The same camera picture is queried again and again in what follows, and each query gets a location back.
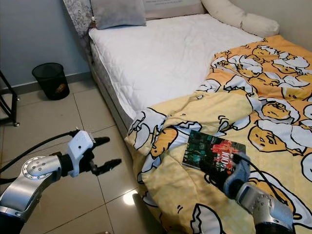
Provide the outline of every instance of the wrinkled blanket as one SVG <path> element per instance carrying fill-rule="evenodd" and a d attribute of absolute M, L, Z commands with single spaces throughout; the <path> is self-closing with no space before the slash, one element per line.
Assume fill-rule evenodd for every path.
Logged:
<path fill-rule="evenodd" d="M 191 130 L 246 145 L 285 200 L 297 234 L 312 233 L 312 53 L 281 36 L 216 54 L 193 94 L 141 111 L 126 142 L 144 202 L 167 229 L 254 233 L 253 218 L 182 165 Z M 249 182 L 274 194 L 258 172 Z"/>

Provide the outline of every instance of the bed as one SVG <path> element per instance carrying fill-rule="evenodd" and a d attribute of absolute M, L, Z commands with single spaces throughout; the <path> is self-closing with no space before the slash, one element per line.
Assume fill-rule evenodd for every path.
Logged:
<path fill-rule="evenodd" d="M 190 130 L 196 130 L 245 144 L 291 206 L 296 233 L 311 231 L 312 145 L 301 137 L 309 137 L 312 126 L 309 51 L 209 14 L 89 30 L 88 1 L 64 2 L 93 78 L 129 143 L 143 201 L 167 230 L 254 232 L 252 218 L 211 187 L 205 173 L 181 165 Z M 276 111 L 288 115 L 276 118 Z M 271 129 L 267 139 L 258 137 Z M 263 141 L 279 146 L 267 149 Z M 161 154 L 153 152 L 159 145 Z M 267 189 L 256 171 L 249 181 Z"/>

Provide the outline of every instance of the book cover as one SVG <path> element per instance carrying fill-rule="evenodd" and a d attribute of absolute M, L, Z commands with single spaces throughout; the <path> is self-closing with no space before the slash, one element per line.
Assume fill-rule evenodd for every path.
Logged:
<path fill-rule="evenodd" d="M 205 173 L 231 175 L 233 154 L 246 152 L 246 146 L 216 136 L 191 131 L 182 164 Z"/>

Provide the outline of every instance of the trash can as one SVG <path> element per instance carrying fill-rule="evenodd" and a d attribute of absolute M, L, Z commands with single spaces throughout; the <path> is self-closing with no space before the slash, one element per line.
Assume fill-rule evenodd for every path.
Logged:
<path fill-rule="evenodd" d="M 32 74 L 49 99 L 60 100 L 69 95 L 62 65 L 53 62 L 44 63 L 35 67 Z"/>

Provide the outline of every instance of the white mattress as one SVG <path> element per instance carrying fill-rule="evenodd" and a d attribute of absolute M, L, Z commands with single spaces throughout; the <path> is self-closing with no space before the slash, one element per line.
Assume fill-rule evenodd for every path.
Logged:
<path fill-rule="evenodd" d="M 147 26 L 91 29 L 118 100 L 132 119 L 145 107 L 191 94 L 216 52 L 261 38 L 210 15 L 147 21 Z"/>

